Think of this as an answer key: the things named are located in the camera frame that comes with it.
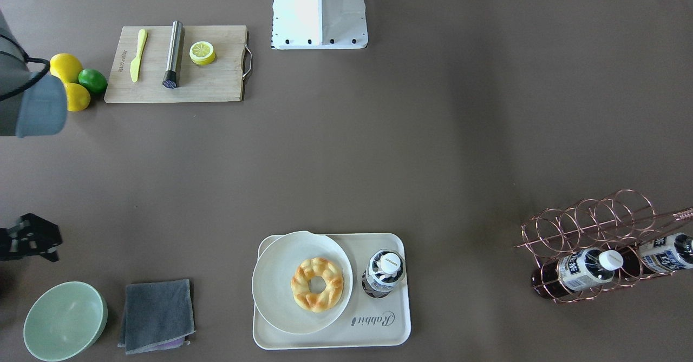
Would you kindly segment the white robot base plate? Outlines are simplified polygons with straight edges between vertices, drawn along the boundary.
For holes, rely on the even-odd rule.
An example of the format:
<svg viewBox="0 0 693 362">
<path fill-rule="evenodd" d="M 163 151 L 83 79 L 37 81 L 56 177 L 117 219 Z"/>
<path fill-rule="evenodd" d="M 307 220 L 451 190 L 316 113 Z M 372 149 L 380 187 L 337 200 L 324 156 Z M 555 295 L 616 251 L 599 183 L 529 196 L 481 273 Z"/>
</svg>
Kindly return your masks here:
<svg viewBox="0 0 693 362">
<path fill-rule="evenodd" d="M 298 17 L 275 16 L 273 10 L 271 47 L 276 50 L 345 50 L 367 47 L 366 9 L 364 14 L 347 15 L 327 27 L 299 23 Z"/>
</svg>

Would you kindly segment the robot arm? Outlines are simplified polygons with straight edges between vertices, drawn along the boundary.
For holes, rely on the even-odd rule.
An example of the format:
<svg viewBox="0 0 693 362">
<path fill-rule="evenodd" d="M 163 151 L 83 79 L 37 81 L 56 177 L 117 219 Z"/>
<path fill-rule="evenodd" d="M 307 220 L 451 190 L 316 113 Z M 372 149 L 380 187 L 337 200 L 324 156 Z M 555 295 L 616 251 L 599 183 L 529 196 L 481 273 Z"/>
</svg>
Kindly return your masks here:
<svg viewBox="0 0 693 362">
<path fill-rule="evenodd" d="M 67 94 L 49 73 L 50 63 L 33 58 L 19 44 L 1 16 L 1 135 L 55 135 L 67 120 Z"/>
</svg>

